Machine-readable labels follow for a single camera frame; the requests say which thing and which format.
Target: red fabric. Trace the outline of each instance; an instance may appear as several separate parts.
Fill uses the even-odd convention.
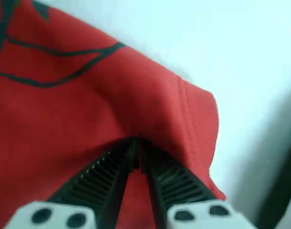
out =
[[[0,228],[17,207],[46,200],[89,164],[90,152],[96,158],[102,146],[128,136],[173,153],[224,198],[209,177],[218,131],[209,92],[127,46],[60,81],[100,54],[56,51],[117,41],[54,8],[44,19],[31,0],[13,10],[6,34],[0,52]],[[129,178],[117,227],[154,228],[146,180],[138,172]]]

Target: stitching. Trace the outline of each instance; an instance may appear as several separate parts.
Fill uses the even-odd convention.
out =
[[[190,153],[190,143],[191,143],[191,141],[190,141],[190,139],[189,139],[189,132],[188,132],[188,127],[187,127],[187,123],[186,123],[186,112],[185,112],[185,108],[184,108],[184,103],[183,103],[183,99],[182,99],[182,97],[183,97],[183,95],[182,95],[182,90],[181,90],[181,78],[179,77],[179,76],[177,76],[177,89],[178,89],[178,94],[179,94],[179,103],[180,103],[180,108],[181,108],[181,113],[182,113],[182,123],[183,123],[183,128],[184,128],[184,130],[183,130],[183,133],[184,133],[184,144],[185,144],[185,146],[184,147],[186,147],[187,148],[187,152],[188,152],[188,154]],[[182,163],[184,163],[184,164],[187,164],[186,163],[186,156],[183,158],[185,161],[183,161]]]
[[[184,97],[185,97],[185,100],[186,100],[186,104],[187,104],[187,112],[188,112],[188,118],[190,120],[190,123],[192,124],[191,126],[188,126],[188,128],[190,128],[190,132],[192,133],[191,134],[191,137],[192,137],[192,143],[193,143],[193,146],[194,146],[194,152],[192,152],[192,154],[190,154],[189,156],[193,158],[193,162],[195,162],[195,159],[196,159],[196,155],[199,155],[201,154],[201,148],[200,148],[200,145],[197,141],[197,138],[196,136],[198,136],[197,134],[197,128],[195,126],[195,122],[194,122],[194,119],[192,118],[192,115],[191,115],[191,108],[190,108],[190,104],[188,102],[188,98],[186,96],[186,85],[183,83],[183,87],[184,87]]]

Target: dark object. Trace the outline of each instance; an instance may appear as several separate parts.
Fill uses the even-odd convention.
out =
[[[228,216],[229,212],[227,209],[225,209],[224,207],[220,206],[220,205],[216,205],[216,206],[211,206],[209,213],[212,216]]]
[[[157,229],[166,228],[166,214],[174,204],[215,199],[173,156],[148,141],[129,138],[73,176],[49,201],[90,207],[96,214],[99,229],[114,229],[128,175],[139,167],[139,153]],[[178,217],[184,219],[184,216],[191,218],[190,213],[179,213]]]
[[[157,229],[166,228],[166,214],[171,206],[215,199],[212,192],[173,156],[147,141],[143,141],[142,150]]]
[[[279,177],[260,211],[256,226],[273,229],[283,217],[291,200],[291,149]]]
[[[69,228],[80,228],[86,222],[86,216],[82,213],[77,213],[70,216],[67,220],[67,226]]]
[[[51,209],[49,209],[49,208],[42,208],[40,210],[37,210],[33,214],[31,220],[35,224],[44,223],[44,222],[46,222],[47,220],[50,219],[51,214],[52,214]]]
[[[50,202],[90,207],[98,228],[115,228],[131,168],[133,141],[123,141],[73,176]]]
[[[190,221],[194,220],[194,216],[188,211],[178,211],[175,213],[174,219],[178,221]]]

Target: black screw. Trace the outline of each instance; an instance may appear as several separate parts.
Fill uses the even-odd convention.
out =
[[[50,216],[52,214],[52,210],[49,208],[42,208],[40,210],[37,210],[33,215],[32,215],[32,222],[36,224],[44,223],[47,220],[49,220]]]
[[[194,216],[188,211],[178,211],[175,213],[174,219],[178,221],[194,220]]]
[[[209,213],[212,216],[228,216],[229,215],[228,210],[220,205],[211,206]]]
[[[86,222],[86,216],[83,213],[76,213],[71,215],[67,220],[69,228],[79,228]]]

